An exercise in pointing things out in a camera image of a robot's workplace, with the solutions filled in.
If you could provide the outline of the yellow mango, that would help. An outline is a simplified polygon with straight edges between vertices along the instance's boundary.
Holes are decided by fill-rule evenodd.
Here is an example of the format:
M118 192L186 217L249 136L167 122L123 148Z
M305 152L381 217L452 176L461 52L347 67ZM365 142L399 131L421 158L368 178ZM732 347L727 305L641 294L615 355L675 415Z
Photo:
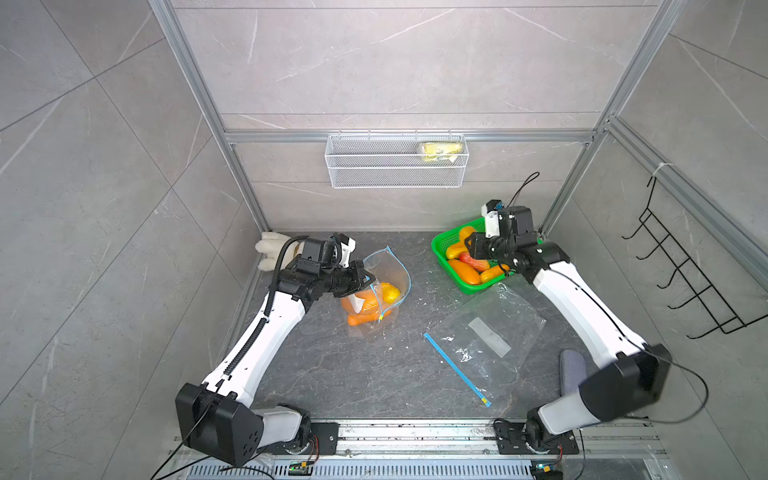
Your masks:
M480 273L474 270L469 265L461 262L458 259L449 260L448 264L462 282L468 285L481 284Z

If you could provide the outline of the clear zip-top bag blue zipper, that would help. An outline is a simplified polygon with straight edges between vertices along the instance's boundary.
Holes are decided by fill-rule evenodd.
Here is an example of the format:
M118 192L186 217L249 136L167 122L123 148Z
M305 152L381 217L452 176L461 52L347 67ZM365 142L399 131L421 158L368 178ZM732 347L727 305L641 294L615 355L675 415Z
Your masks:
M341 299L350 335L372 335L397 319L412 288L411 276L390 246L364 260L365 270L375 276L371 285Z

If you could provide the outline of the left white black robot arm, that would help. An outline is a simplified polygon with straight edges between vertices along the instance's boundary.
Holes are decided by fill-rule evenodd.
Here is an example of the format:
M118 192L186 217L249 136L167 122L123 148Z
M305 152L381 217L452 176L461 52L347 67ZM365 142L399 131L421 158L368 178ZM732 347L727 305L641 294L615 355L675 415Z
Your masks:
M304 410L286 405L254 410L251 405L281 345L317 300L327 293L344 298L374 283L363 261L352 259L354 250L354 240L342 233L285 241L252 323L200 384L186 383L177 393L182 446L242 467L262 448L309 442L311 418Z

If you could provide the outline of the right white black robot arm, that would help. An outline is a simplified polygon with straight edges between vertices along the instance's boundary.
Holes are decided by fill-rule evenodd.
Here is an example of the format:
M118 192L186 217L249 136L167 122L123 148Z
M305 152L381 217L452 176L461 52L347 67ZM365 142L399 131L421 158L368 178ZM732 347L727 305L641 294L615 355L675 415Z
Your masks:
M483 231L463 241L469 255L523 276L559 310L598 367L575 391L529 411L523 429L527 448L543 454L574 429L633 420L637 411L659 401L676 365L670 351L646 342L599 299L565 251L540 238L529 208L492 199L481 216Z

